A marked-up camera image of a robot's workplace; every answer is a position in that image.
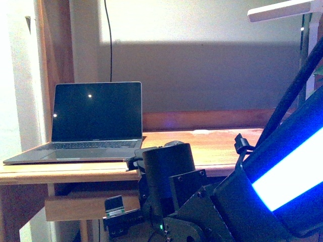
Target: black clip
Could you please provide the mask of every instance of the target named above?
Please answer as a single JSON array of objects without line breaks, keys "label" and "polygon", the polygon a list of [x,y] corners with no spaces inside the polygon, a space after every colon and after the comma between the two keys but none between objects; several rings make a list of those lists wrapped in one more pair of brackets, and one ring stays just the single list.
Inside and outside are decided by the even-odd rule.
[{"label": "black clip", "polygon": [[236,152],[240,155],[243,151],[247,151],[246,154],[250,155],[252,150],[255,149],[254,146],[251,146],[246,138],[243,138],[242,135],[239,133],[237,137],[234,139],[236,143],[234,147],[236,148]]},{"label": "black clip", "polygon": [[127,163],[127,167],[128,169],[126,171],[130,171],[130,170],[137,170],[138,167],[138,162],[139,160],[142,160],[142,158],[134,156],[128,159],[124,159],[123,161]]}]

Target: screw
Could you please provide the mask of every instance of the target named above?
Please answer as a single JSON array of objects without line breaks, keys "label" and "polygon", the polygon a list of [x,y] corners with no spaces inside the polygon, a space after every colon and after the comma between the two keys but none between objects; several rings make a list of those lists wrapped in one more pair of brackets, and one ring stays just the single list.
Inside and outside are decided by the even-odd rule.
[{"label": "screw", "polygon": [[198,196],[199,198],[203,198],[203,197],[204,197],[204,193],[203,193],[203,192],[197,192],[197,196]]},{"label": "screw", "polygon": [[212,233],[212,229],[210,228],[205,228],[205,233],[210,235]]}]

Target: computer mouse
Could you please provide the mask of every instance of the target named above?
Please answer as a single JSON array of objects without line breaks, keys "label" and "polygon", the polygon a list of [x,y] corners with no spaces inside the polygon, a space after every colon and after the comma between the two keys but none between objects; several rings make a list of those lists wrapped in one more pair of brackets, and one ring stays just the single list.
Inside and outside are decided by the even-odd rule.
[{"label": "computer mouse", "polygon": [[164,144],[164,147],[184,144],[182,141],[174,140]]}]

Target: white wall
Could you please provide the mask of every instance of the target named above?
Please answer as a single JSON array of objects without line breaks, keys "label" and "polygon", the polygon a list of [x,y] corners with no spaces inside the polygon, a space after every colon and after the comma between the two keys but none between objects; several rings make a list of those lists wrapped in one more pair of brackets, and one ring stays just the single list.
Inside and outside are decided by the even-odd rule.
[{"label": "white wall", "polygon": [[0,44],[0,160],[9,158],[21,152],[18,113],[15,95],[15,82],[11,59],[11,45],[6,16],[6,3],[0,8],[0,22],[2,23],[2,38]]},{"label": "white wall", "polygon": [[[277,0],[107,0],[113,81],[141,81],[143,110],[273,108],[297,74],[301,16],[249,23]],[[110,76],[103,0],[71,0],[76,82]]]},{"label": "white wall", "polygon": [[[33,0],[6,1],[7,25],[11,48],[14,96],[18,116],[19,134],[22,150],[27,150],[39,145],[42,141],[44,130],[42,112],[42,98],[36,92],[40,87],[39,58],[37,37],[35,29],[35,14]],[[29,32],[25,16],[32,20],[32,32]]]}]

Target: laptop keyboard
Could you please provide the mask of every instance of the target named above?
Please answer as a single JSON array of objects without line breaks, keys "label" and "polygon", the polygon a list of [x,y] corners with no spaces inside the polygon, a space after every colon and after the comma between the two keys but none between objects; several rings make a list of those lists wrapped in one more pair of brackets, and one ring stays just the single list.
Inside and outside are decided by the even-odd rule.
[{"label": "laptop keyboard", "polygon": [[134,148],[136,140],[129,141],[95,141],[95,142],[64,142],[51,143],[40,147],[40,150],[50,149],[84,149],[84,148]]}]

